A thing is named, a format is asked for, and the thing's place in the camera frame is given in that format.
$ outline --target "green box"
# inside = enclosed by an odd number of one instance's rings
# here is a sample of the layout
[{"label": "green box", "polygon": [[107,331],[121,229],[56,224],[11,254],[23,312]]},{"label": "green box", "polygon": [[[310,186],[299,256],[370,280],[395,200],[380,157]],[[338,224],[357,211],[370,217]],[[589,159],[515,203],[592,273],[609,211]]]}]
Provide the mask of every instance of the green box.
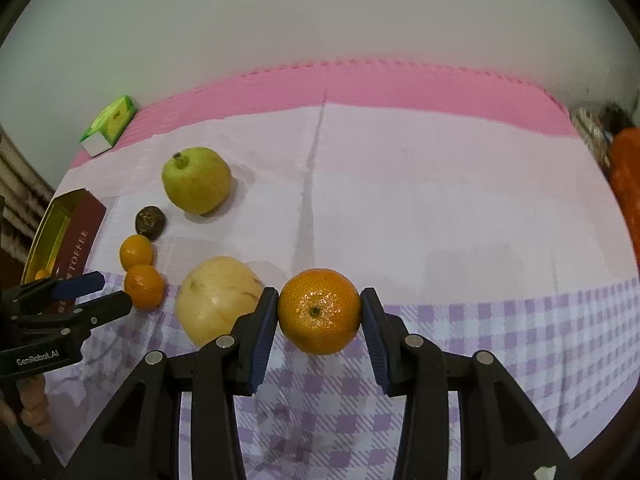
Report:
[{"label": "green box", "polygon": [[123,95],[98,115],[80,137],[80,144],[91,156],[110,150],[137,112],[131,97]]}]

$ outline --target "finger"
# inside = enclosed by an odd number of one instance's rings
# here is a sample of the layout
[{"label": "finger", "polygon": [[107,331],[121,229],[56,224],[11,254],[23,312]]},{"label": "finger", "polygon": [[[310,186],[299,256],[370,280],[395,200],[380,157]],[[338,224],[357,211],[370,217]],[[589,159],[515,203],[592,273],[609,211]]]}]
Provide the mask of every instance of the finger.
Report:
[{"label": "finger", "polygon": [[36,426],[33,427],[33,431],[35,431],[37,434],[40,435],[46,435],[51,433],[51,430],[53,429],[53,422],[51,420],[51,416],[49,415],[49,413],[47,413],[47,415],[44,418],[44,421],[41,424],[37,424]]},{"label": "finger", "polygon": [[37,375],[30,377],[19,386],[20,400],[25,410],[32,410],[45,399],[44,384],[44,375]]},{"label": "finger", "polygon": [[44,400],[32,410],[22,410],[20,418],[27,426],[37,426],[44,422],[48,407],[49,401],[47,397],[45,397]]},{"label": "finger", "polygon": [[8,426],[15,426],[18,421],[15,418],[14,410],[0,401],[0,419]]}]

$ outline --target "table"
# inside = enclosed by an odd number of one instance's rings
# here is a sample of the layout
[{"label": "table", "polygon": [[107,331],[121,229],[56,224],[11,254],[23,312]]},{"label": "table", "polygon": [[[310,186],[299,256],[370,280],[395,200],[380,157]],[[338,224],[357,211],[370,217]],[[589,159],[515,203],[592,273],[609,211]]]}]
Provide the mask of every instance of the table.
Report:
[{"label": "table", "polygon": [[[159,179],[172,153],[196,145],[236,180],[206,218],[172,206]],[[491,350],[571,456],[638,381],[640,285],[624,221],[566,110],[527,82],[384,59],[256,71],[141,110],[116,150],[79,155],[57,193],[81,186],[108,207],[87,264],[106,274],[103,292],[122,285],[118,247],[150,204],[168,216],[156,249],[170,286],[161,310],[94,331],[81,364],[47,375],[63,460],[148,350],[193,349],[175,296],[217,254],[276,288],[308,267],[336,269],[442,349]],[[278,332],[265,383],[236,413],[255,478],[391,475],[402,399],[380,394],[361,335],[317,357]],[[181,419],[188,475],[187,397]]]}]

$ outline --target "white wall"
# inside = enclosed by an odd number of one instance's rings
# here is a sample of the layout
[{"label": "white wall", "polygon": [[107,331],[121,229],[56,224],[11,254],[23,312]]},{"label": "white wall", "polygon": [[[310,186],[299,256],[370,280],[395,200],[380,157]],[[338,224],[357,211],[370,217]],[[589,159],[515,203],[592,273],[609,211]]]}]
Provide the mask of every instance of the white wall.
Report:
[{"label": "white wall", "polygon": [[296,60],[498,68],[628,105],[640,52],[606,0],[33,0],[0,48],[0,123],[54,186],[113,98]]}]

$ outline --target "orange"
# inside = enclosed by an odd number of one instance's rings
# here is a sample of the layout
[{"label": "orange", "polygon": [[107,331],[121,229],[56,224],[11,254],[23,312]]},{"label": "orange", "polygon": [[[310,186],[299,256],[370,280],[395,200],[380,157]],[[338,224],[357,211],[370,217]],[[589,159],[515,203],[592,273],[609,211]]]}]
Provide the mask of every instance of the orange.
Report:
[{"label": "orange", "polygon": [[120,264],[124,270],[137,264],[151,265],[154,262],[154,248],[149,238],[131,235],[120,246]]},{"label": "orange", "polygon": [[152,266],[137,264],[124,277],[124,291],[135,308],[152,310],[164,299],[164,279]]},{"label": "orange", "polygon": [[42,278],[48,278],[49,276],[51,276],[51,273],[47,269],[40,269],[38,272],[36,272],[34,280],[37,282],[38,280],[41,280]]},{"label": "orange", "polygon": [[300,272],[278,300],[282,333],[311,354],[334,354],[347,346],[360,326],[360,310],[353,283],[331,269]]}]

